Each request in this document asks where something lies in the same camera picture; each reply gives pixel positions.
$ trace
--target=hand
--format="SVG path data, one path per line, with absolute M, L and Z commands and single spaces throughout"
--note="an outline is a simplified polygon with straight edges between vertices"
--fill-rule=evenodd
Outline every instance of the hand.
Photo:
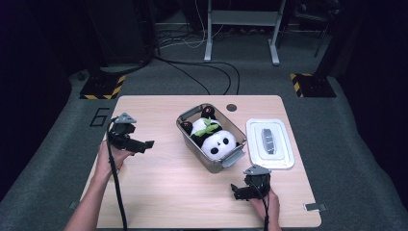
M 98 152 L 98 159 L 96 162 L 96 169 L 94 173 L 94 177 L 104 177 L 104 176 L 111 176 L 112 168 L 109 162 L 109 152 L 108 152 L 108 143 L 106 141 L 102 141 L 99 146 Z M 135 152 L 127 151 L 127 150 L 119 150 L 111 145 L 112 156 L 114 157 L 115 167 L 119 169 L 122 167 L 124 160 L 130 156 L 135 155 Z
M 250 199 L 249 200 L 253 207 L 255 208 L 257 214 L 264 219 L 266 215 L 264 202 L 262 199 Z M 279 211 L 280 211 L 280 203 L 279 197 L 275 194 L 275 192 L 270 189 L 269 194 L 266 196 L 265 201 L 268 205 L 268 215 L 269 215 L 269 231 L 281 230 L 279 226 Z

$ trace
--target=stuffed animal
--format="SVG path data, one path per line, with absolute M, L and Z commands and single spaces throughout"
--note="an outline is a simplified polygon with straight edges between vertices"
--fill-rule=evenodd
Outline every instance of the stuffed animal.
M 224 157 L 239 145 L 230 132 L 222 129 L 212 106 L 205 107 L 201 112 L 201 118 L 197 121 L 193 123 L 184 121 L 181 126 L 201 150 L 213 160 Z

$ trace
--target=gray carpet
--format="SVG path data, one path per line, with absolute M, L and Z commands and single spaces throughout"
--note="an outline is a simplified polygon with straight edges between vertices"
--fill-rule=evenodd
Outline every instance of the gray carpet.
M 240 75 L 239 94 L 282 97 L 293 133 L 318 203 L 322 224 L 316 230 L 408 230 L 408 214 L 389 176 L 374 161 L 357 133 L 353 114 L 335 78 L 329 77 L 336 98 L 298 98 L 290 73 L 313 73 L 330 38 L 314 58 L 318 40 L 287 34 L 278 50 L 281 64 L 273 66 L 265 35 L 246 35 L 216 41 L 213 62 L 227 62 Z M 198 48 L 163 48 L 162 58 L 202 62 Z M 223 94 L 227 77 L 212 68 L 177 65 L 200 81 L 210 94 Z M 233 68 L 214 64 L 231 77 L 227 94 L 236 94 Z M 98 109 L 112 116 L 117 99 L 79 99 L 85 81 L 70 77 L 72 93 L 59 119 L 29 165 L 0 205 L 0 230 L 61 230 L 72 215 L 67 206 L 78 201 L 96 156 L 103 127 L 89 127 Z M 207 94 L 186 74 L 153 60 L 127 75 L 120 95 Z

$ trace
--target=table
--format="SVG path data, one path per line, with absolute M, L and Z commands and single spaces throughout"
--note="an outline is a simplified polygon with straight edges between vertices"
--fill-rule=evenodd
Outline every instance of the table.
M 207 45 L 205 49 L 204 62 L 211 60 L 213 50 L 213 24 L 226 25 L 249 25 L 249 26 L 273 26 L 272 38 L 268 39 L 268 46 L 272 63 L 279 65 L 278 53 L 276 51 L 276 38 L 278 36 L 280 23 L 286 0 L 281 0 L 278 12 L 250 12 L 250 11 L 219 11 L 213 10 L 212 0 L 208 1 L 207 19 Z
M 186 147 L 176 126 L 186 110 L 213 104 L 245 133 L 246 121 L 278 118 L 292 144 L 294 166 L 274 170 L 270 183 L 280 198 L 282 227 L 317 227 L 318 212 L 304 210 L 315 203 L 282 99 L 276 95 L 164 95 L 121 96 L 113 116 L 127 113 L 137 120 L 132 139 L 155 141 L 152 149 L 125 160 L 118 174 L 123 205 L 130 228 L 262 228 L 263 222 L 248 201 L 236 200 L 230 184 L 244 187 L 243 171 L 252 166 L 245 155 L 231 167 L 210 173 Z M 229 112 L 228 104 L 237 110 Z M 121 228 L 113 178 L 102 202 L 98 228 Z

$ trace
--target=clear lid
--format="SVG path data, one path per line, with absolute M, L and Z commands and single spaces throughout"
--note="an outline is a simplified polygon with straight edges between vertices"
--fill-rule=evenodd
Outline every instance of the clear lid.
M 246 137 L 253 165 L 270 169 L 288 169 L 294 165 L 288 132 L 280 119 L 249 119 Z

